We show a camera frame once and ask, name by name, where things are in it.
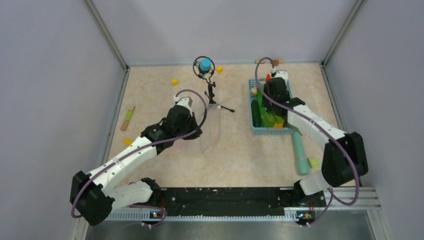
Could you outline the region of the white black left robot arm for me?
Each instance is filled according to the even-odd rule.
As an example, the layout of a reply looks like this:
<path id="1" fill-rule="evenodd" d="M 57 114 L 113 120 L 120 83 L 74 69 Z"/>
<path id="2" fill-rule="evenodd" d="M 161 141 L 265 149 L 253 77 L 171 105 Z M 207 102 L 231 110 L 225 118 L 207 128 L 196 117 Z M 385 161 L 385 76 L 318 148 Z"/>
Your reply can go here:
<path id="1" fill-rule="evenodd" d="M 174 142 L 194 140 L 202 134 L 200 124 L 187 107 L 174 105 L 160 122 L 146 127 L 132 144 L 104 165 L 88 172 L 77 172 L 72 178 L 71 216 L 84 218 L 89 225 L 103 222 L 111 212 L 134 204 L 154 207 L 160 202 L 159 185 L 151 178 L 119 187 L 118 184 L 144 162 L 155 158 Z"/>

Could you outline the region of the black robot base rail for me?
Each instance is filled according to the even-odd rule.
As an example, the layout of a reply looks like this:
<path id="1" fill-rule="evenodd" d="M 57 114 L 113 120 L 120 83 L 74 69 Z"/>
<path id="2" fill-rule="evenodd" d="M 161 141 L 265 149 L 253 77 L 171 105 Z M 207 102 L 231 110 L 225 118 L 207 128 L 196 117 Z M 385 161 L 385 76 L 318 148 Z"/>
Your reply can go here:
<path id="1" fill-rule="evenodd" d="M 298 199 L 284 187 L 168 187 L 155 190 L 147 206 L 163 208 L 171 217 L 284 216 L 289 208 L 326 206 L 324 193 Z"/>

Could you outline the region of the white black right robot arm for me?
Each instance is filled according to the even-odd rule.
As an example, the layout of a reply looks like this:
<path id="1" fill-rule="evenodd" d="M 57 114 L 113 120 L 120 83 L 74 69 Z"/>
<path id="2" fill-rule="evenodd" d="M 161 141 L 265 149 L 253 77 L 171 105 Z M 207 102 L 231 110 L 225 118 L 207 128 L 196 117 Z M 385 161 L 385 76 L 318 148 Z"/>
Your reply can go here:
<path id="1" fill-rule="evenodd" d="M 343 205 L 353 205 L 359 198 L 359 177 L 368 172 L 362 136 L 332 126 L 316 115 L 303 100 L 291 97 L 287 82 L 282 77 L 269 77 L 265 81 L 262 96 L 267 108 L 313 140 L 323 151 L 320 170 L 294 184 L 294 202 L 299 206 L 307 206 L 314 194 L 354 181 L 353 199 L 343 201 L 337 198 Z"/>

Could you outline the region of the clear pink zip top bag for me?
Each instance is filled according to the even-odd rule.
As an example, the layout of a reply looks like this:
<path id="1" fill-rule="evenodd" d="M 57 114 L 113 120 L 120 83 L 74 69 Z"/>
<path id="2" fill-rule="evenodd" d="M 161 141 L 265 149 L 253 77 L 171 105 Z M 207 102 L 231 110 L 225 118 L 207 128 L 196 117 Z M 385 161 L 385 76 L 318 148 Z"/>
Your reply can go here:
<path id="1" fill-rule="evenodd" d="M 199 146 L 202 153 L 213 147 L 221 136 L 221 106 L 217 103 L 207 106 L 206 120 L 201 127 L 202 134 L 199 137 Z"/>

